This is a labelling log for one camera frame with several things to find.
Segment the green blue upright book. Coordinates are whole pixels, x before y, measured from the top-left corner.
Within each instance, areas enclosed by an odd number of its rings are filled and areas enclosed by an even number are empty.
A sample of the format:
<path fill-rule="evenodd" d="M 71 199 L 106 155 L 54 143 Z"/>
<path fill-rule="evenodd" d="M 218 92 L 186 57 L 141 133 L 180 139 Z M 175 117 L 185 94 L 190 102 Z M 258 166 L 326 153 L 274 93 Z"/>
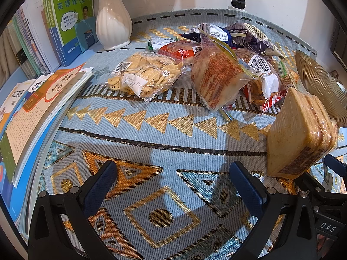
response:
<path fill-rule="evenodd" d="M 98 41 L 93 0 L 42 0 L 48 29 L 62 66 Z"/>

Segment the red wrapped round bun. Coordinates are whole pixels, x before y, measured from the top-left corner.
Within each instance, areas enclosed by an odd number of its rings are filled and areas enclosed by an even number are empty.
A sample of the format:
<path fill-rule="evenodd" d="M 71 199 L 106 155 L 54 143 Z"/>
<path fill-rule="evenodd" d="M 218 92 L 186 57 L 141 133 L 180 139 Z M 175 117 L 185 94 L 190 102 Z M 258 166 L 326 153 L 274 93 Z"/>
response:
<path fill-rule="evenodd" d="M 180 40 L 167 44 L 158 49 L 158 53 L 191 65 L 195 55 L 201 50 L 201 44 L 191 40 Z"/>

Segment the white ribbed ceramic vase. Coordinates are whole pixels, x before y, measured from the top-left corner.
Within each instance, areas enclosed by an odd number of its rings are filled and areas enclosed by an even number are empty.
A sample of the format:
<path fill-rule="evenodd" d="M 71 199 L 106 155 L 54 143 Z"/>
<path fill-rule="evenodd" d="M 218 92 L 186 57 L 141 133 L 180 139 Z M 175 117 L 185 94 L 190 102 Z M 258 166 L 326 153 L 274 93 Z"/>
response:
<path fill-rule="evenodd" d="M 132 20 L 122 0 L 98 0 L 97 38 L 106 51 L 130 43 Z"/>

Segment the red striped bread bag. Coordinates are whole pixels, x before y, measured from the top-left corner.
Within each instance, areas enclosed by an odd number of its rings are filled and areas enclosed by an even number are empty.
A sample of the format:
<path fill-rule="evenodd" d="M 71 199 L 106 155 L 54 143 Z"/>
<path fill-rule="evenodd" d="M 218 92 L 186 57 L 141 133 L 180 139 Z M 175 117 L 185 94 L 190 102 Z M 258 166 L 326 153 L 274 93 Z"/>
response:
<path fill-rule="evenodd" d="M 286 94 L 277 72 L 267 60 L 249 49 L 239 48 L 234 52 L 252 72 L 252 79 L 242 88 L 242 92 L 250 104 L 263 113 L 267 112 Z"/>

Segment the purple white snack bag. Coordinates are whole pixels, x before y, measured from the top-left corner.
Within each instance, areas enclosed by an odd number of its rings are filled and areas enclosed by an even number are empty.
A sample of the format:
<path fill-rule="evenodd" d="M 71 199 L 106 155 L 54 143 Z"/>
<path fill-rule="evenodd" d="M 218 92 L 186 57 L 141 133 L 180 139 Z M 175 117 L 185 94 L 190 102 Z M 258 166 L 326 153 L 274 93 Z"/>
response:
<path fill-rule="evenodd" d="M 262 56 L 277 56 L 285 59 L 277 46 L 260 29 L 251 24 L 238 22 L 224 29 L 231 35 L 232 43 L 238 48 L 248 48 Z"/>

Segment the orange notebook lying flat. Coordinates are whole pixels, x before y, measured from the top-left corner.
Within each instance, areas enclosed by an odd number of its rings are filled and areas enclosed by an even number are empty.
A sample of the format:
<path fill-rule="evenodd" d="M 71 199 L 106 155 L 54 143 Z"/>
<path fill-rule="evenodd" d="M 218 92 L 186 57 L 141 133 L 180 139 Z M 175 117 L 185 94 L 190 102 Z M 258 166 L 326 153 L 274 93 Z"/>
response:
<path fill-rule="evenodd" d="M 92 76 L 92 70 L 83 65 L 57 70 L 12 117 L 1 138 L 1 153 L 7 178 L 15 188 L 39 138 L 60 109 Z"/>

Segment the sliced bread loaf bag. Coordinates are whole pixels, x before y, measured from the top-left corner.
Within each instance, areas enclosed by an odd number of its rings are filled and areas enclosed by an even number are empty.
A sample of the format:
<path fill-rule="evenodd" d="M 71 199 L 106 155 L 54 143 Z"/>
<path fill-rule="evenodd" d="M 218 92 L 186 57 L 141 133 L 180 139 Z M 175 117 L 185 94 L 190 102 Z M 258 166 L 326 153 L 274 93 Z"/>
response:
<path fill-rule="evenodd" d="M 203 105 L 211 112 L 233 104 L 239 91 L 252 79 L 229 45 L 198 27 L 201 51 L 194 56 L 191 79 Z"/>

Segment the stack of upright white books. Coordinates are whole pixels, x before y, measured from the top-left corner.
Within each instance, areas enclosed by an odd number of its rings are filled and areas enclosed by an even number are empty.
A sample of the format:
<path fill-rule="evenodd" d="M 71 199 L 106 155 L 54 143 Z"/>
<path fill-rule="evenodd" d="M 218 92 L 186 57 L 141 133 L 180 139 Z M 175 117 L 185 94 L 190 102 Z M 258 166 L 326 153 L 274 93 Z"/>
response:
<path fill-rule="evenodd" d="M 28 79 L 60 66 L 46 23 L 44 0 L 25 0 L 5 28 L 11 49 Z"/>

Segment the blue white snack bag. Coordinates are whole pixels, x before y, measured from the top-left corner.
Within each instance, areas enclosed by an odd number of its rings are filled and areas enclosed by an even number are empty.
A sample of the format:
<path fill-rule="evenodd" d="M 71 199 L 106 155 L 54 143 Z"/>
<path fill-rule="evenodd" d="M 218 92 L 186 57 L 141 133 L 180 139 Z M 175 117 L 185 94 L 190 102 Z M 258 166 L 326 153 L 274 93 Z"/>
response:
<path fill-rule="evenodd" d="M 199 24 L 182 34 L 181 37 L 200 43 L 200 29 L 208 35 L 211 35 L 212 37 L 217 38 L 218 40 L 232 47 L 231 34 L 227 30 L 224 30 L 220 26 L 214 24 Z"/>

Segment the toast slices bread pack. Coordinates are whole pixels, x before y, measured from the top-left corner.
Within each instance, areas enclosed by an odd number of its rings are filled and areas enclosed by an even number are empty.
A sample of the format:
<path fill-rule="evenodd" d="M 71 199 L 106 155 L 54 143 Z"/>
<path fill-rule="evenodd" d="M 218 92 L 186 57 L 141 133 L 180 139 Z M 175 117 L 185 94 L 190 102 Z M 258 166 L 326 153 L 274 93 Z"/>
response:
<path fill-rule="evenodd" d="M 294 180 L 337 146 L 338 126 L 318 97 L 289 88 L 267 134 L 269 177 Z"/>

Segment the green white snack packet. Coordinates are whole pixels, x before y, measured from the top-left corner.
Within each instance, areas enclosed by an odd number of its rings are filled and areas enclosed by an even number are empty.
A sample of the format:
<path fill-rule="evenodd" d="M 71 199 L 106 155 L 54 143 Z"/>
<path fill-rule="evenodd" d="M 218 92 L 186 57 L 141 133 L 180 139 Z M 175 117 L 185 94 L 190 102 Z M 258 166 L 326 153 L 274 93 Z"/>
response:
<path fill-rule="evenodd" d="M 156 52 L 163 46 L 171 44 L 176 41 L 177 41 L 176 39 L 171 39 L 171 38 L 152 37 L 148 41 L 148 49 L 150 51 Z"/>

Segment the clear bag of crackers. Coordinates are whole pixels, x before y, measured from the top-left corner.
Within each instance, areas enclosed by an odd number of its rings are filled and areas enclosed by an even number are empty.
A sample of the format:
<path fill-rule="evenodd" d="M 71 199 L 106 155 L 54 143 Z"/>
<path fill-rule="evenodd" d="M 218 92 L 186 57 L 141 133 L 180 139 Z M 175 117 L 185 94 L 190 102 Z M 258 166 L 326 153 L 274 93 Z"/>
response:
<path fill-rule="evenodd" d="M 120 62 L 106 84 L 113 91 L 134 94 L 149 102 L 169 90 L 187 70 L 183 61 L 153 52 L 138 52 Z"/>

